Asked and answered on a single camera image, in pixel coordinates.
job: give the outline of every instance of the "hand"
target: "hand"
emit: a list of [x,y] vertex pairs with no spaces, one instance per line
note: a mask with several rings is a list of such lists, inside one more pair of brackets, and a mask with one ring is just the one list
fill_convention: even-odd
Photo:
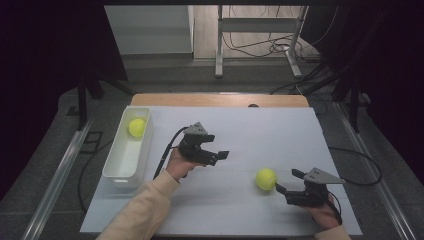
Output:
[[[334,204],[333,196],[331,196],[331,194],[328,194],[328,200],[332,204]],[[301,208],[308,211],[308,213],[311,214],[315,222],[326,230],[340,226],[339,222],[337,221],[336,215],[327,204],[324,204],[321,207],[315,207],[315,208],[312,208],[312,207],[301,207]]]
[[206,166],[205,164],[200,164],[196,162],[189,161],[185,159],[178,151],[178,148],[172,149],[171,156],[168,161],[168,166],[166,171],[177,181],[179,182],[182,177],[187,175],[188,172],[193,170],[197,166]]

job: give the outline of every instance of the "wooden table edge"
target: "wooden table edge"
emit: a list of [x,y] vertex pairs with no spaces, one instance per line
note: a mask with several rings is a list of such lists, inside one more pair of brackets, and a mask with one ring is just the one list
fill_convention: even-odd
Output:
[[176,107],[309,107],[301,95],[222,94],[222,93],[140,93],[133,96],[132,106]]

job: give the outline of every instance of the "white container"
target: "white container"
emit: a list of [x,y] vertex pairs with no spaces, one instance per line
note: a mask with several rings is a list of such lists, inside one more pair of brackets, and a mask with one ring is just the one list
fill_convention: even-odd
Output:
[[[133,137],[128,131],[129,123],[136,118],[146,122],[141,137]],[[103,176],[119,188],[138,187],[143,180],[152,136],[150,109],[128,106],[122,114],[118,131],[103,167]]]

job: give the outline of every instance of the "white tabletop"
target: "white tabletop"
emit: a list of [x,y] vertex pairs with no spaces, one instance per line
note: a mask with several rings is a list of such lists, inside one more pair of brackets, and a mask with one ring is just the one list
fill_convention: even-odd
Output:
[[[275,190],[264,192],[254,183],[257,171],[264,167],[274,169],[278,182],[288,190],[304,189],[303,180],[291,175],[293,168],[309,172],[317,167],[338,176],[312,108],[149,108],[154,134],[144,181],[153,178],[166,145],[184,126],[201,122],[215,135],[215,141],[202,148],[230,151],[216,166],[196,168],[181,180],[157,235],[290,237],[320,231],[304,210],[287,205]],[[340,200],[348,233],[362,235],[343,185],[328,185],[328,189]],[[101,232],[133,192],[101,177],[81,232]]]

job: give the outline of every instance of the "sleeve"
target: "sleeve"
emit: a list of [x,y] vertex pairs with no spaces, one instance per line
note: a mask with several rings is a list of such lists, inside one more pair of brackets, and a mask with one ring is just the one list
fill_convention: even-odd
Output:
[[162,170],[143,184],[97,239],[150,239],[166,217],[172,193],[179,183]]
[[317,240],[351,240],[343,225],[315,234]]

